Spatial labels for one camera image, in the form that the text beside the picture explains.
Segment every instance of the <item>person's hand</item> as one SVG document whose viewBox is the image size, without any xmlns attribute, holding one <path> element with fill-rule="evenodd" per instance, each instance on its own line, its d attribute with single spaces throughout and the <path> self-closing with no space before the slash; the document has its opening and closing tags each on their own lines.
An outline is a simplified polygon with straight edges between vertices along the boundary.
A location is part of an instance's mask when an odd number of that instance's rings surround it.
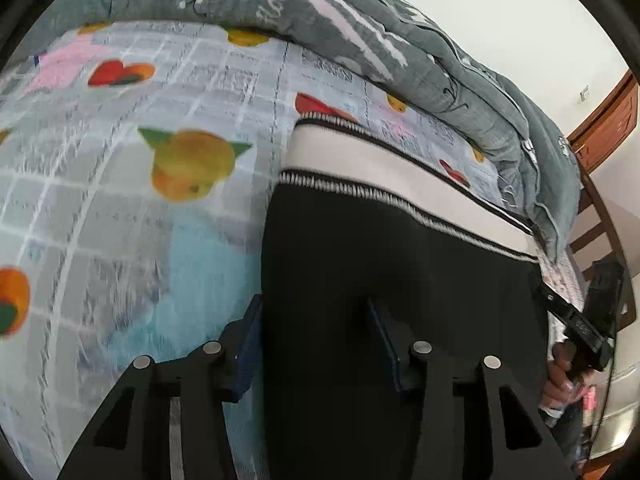
<svg viewBox="0 0 640 480">
<path fill-rule="evenodd" d="M 571 355 L 564 343 L 556 343 L 552 348 L 554 360 L 546 363 L 548 378 L 542 394 L 542 406 L 562 408 L 582 398 L 588 386 L 593 384 L 595 370 L 580 374 L 580 384 L 574 387 L 566 373 L 571 370 Z"/>
</svg>

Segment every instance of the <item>silver bolt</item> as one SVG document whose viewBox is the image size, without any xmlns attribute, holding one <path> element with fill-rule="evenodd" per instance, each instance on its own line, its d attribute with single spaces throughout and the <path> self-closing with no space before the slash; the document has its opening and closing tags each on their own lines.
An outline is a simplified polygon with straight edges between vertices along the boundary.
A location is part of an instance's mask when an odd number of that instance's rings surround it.
<svg viewBox="0 0 640 480">
<path fill-rule="evenodd" d="M 418 354 L 428 354 L 433 350 L 433 347 L 426 341 L 416 341 L 414 343 L 414 350 L 418 352 Z"/>
<path fill-rule="evenodd" d="M 217 341 L 209 341 L 207 343 L 204 343 L 202 350 L 205 354 L 217 354 L 222 350 L 222 345 Z"/>
<path fill-rule="evenodd" d="M 143 370 L 151 364 L 151 357 L 148 355 L 139 355 L 133 359 L 133 367 L 138 370 Z"/>
<path fill-rule="evenodd" d="M 500 362 L 500 359 L 498 359 L 495 355 L 488 355 L 482 360 L 482 362 L 484 363 L 484 366 L 486 366 L 487 368 L 491 368 L 491 370 L 497 370 L 502 364 Z"/>
</svg>

